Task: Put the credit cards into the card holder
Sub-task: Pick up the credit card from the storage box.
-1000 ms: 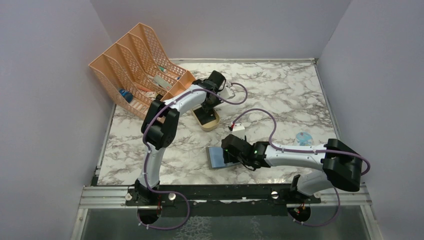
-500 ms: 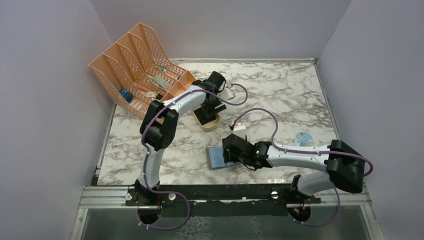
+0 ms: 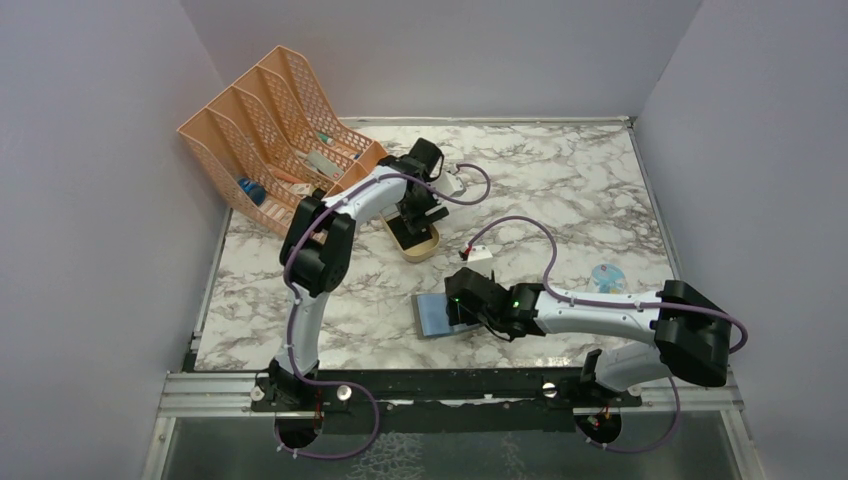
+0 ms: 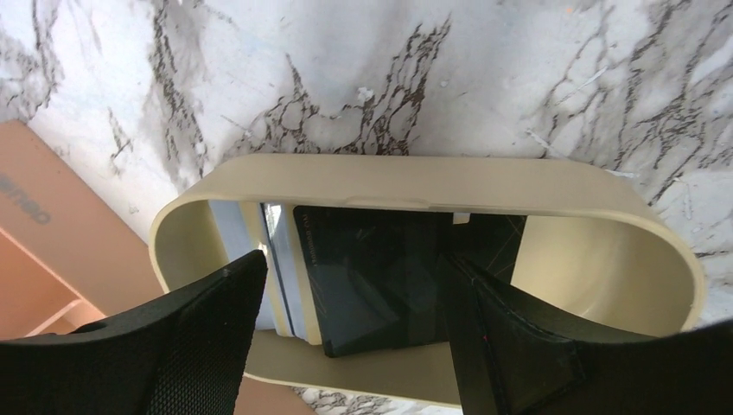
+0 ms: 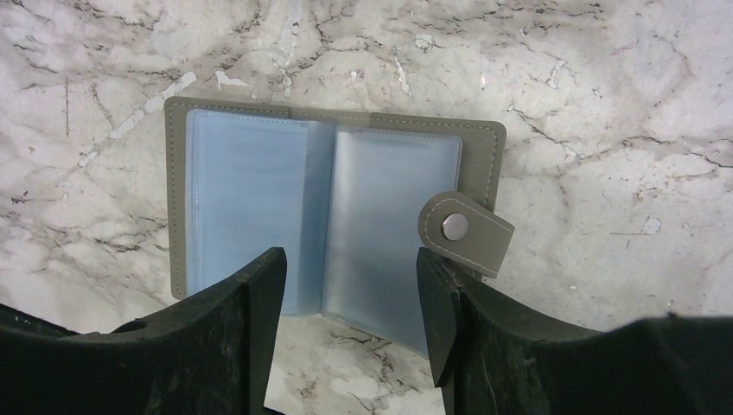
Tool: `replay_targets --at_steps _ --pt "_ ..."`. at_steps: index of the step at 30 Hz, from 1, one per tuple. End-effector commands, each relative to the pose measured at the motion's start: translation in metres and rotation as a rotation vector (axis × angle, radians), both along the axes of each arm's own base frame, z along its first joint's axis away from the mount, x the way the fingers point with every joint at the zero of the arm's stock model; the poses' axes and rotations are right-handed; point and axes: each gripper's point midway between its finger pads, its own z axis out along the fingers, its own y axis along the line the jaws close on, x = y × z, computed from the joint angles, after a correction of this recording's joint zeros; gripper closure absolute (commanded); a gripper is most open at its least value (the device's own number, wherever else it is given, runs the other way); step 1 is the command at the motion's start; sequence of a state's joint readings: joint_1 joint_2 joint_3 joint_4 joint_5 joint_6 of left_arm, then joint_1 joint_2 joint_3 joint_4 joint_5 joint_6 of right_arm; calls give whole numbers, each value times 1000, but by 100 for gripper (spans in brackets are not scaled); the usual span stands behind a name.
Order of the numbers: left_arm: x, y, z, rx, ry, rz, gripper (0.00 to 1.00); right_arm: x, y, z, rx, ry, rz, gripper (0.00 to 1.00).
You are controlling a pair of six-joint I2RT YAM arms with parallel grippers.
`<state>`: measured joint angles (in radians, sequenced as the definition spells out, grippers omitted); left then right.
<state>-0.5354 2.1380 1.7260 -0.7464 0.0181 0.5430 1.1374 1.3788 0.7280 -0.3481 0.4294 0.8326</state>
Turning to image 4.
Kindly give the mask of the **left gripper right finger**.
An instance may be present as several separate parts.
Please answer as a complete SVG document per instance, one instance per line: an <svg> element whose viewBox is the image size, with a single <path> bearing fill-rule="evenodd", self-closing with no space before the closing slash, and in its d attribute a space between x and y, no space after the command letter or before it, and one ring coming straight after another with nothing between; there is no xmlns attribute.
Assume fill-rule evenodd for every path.
<svg viewBox="0 0 733 415"><path fill-rule="evenodd" d="M653 337L561 310L452 254L437 282L466 414L729 414L732 324Z"/></svg>

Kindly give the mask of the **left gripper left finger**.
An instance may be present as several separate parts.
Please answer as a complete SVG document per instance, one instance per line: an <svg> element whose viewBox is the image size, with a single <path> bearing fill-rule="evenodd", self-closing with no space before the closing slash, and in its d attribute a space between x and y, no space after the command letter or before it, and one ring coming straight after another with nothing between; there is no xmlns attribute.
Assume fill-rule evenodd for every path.
<svg viewBox="0 0 733 415"><path fill-rule="evenodd" d="M2 342L2 413L233 413L266 275L255 250L71 333Z"/></svg>

